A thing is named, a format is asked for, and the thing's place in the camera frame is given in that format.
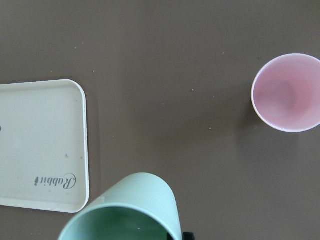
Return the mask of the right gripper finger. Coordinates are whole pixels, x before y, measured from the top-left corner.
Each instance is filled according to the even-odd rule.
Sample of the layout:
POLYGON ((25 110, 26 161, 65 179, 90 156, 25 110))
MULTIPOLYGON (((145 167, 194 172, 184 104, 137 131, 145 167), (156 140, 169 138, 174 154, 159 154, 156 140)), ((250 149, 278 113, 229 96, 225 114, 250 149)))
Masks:
POLYGON ((195 240, 195 235, 193 232, 184 232, 182 235, 183 240, 195 240))

